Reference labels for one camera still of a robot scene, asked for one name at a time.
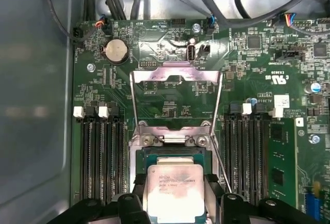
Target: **black memory slot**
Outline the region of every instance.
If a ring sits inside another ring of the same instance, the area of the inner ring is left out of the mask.
[[[82,154],[82,168],[83,168],[83,199],[89,198],[88,196],[88,175],[89,175],[89,124],[90,122],[84,123],[83,128],[83,142],[81,143],[83,154]]]
[[[250,162],[250,157],[249,157],[249,132],[250,132],[250,126],[249,126],[249,121],[244,120],[243,121],[243,130],[242,130],[242,136],[243,136],[243,178],[244,178],[244,194],[245,198],[249,201],[250,200],[250,194],[249,194],[249,187],[250,187],[250,168],[249,168],[249,162]]]
[[[96,160],[96,154],[98,153],[98,147],[96,143],[96,136],[97,136],[97,128],[95,121],[91,122],[89,124],[89,132],[90,132],[90,179],[89,179],[89,190],[91,191],[90,197],[91,198],[97,198],[97,192],[96,190],[96,167],[98,165],[98,161]]]
[[[232,187],[232,191],[236,192],[235,189],[235,120],[230,121],[230,146],[229,148],[229,171],[230,171],[230,185]]]
[[[96,198],[103,200],[103,193],[101,192],[102,188],[102,170],[103,170],[103,161],[102,161],[102,130],[101,123],[97,122],[96,124],[96,139],[95,139],[95,183],[94,190],[96,194]]]
[[[104,143],[104,154],[105,154],[105,202],[109,204],[112,199],[112,190],[111,190],[111,177],[112,177],[112,168],[111,168],[111,153],[112,153],[112,123],[106,123],[105,129],[105,143]]]
[[[244,164],[244,150],[243,150],[243,140],[242,140],[242,133],[243,133],[243,125],[242,120],[238,120],[237,123],[237,159],[238,159],[238,165],[237,165],[237,175],[238,175],[238,194],[243,195],[243,189],[244,189],[244,170],[243,170],[243,164]]]
[[[255,203],[259,201],[259,174],[260,174],[260,153],[259,153],[259,144],[260,144],[260,133],[259,133],[259,125],[257,120],[253,120],[253,128],[254,128],[254,140],[253,140],[253,160],[254,160],[254,182],[255,182],[255,188],[254,188],[254,197],[255,197]]]
[[[225,120],[225,130],[224,130],[224,154],[225,154],[225,171],[227,173],[228,179],[230,181],[230,121]]]
[[[119,158],[118,158],[118,180],[119,180],[119,193],[124,192],[124,176],[125,176],[125,168],[124,168],[124,124],[121,122],[119,123],[119,139],[118,139],[118,151],[119,151]]]
[[[250,137],[249,137],[249,168],[250,168],[250,197],[251,197],[251,204],[255,204],[255,160],[254,156],[254,125],[253,120],[249,121],[250,126]]]
[[[112,123],[112,133],[111,133],[111,197],[114,196],[117,192],[118,186],[118,177],[117,177],[117,157],[118,157],[118,146],[117,146],[117,124]]]

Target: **surface-mount component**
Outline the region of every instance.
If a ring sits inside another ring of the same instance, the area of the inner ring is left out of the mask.
[[[260,36],[248,36],[247,38],[247,47],[250,50],[259,50],[261,49],[261,37]]]
[[[314,57],[327,57],[327,44],[324,42],[314,43]]]
[[[103,53],[115,65],[124,63],[129,57],[128,47],[121,39],[109,41],[103,48]]]

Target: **capacitor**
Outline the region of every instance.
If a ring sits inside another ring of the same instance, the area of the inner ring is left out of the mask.
[[[321,91],[320,83],[314,82],[305,86],[305,92],[307,94],[318,93]]]
[[[121,39],[113,39],[103,48],[103,53],[112,64],[124,63],[129,57],[129,50],[126,43]]]
[[[256,98],[248,98],[245,102],[250,103],[253,107],[258,103],[258,100]]]

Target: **sticker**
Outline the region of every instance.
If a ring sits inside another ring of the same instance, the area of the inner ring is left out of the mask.
[[[275,108],[290,108],[290,96],[289,95],[274,95],[274,107]]]

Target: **blue wire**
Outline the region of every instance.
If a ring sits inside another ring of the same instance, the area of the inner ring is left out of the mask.
[[[214,17],[215,17],[214,15],[211,15],[212,24],[214,24],[216,21]]]
[[[290,26],[293,24],[293,19],[295,17],[296,13],[292,14],[291,19],[290,19]]]

